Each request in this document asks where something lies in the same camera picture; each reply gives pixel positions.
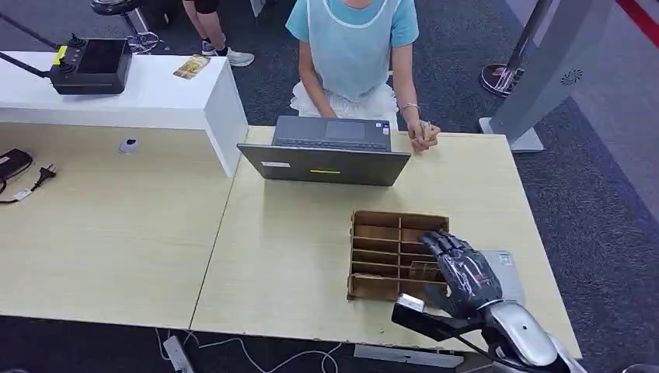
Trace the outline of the person's left hand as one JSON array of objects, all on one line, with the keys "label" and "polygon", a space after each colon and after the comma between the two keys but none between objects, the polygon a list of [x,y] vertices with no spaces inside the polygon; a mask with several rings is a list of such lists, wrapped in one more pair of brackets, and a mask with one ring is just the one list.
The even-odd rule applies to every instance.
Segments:
[{"label": "person's left hand", "polygon": [[440,127],[425,120],[417,120],[407,125],[410,144],[415,152],[429,150],[438,143]]}]

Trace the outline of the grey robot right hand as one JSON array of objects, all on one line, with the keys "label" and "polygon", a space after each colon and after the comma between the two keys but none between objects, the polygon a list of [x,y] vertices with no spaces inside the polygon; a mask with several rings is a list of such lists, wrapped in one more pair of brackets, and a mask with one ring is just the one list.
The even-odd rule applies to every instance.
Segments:
[{"label": "grey robot right hand", "polygon": [[420,238],[436,259],[447,288],[426,285],[427,299],[457,319],[473,317],[480,309],[504,299],[497,275],[479,250],[446,231],[426,231]]}]

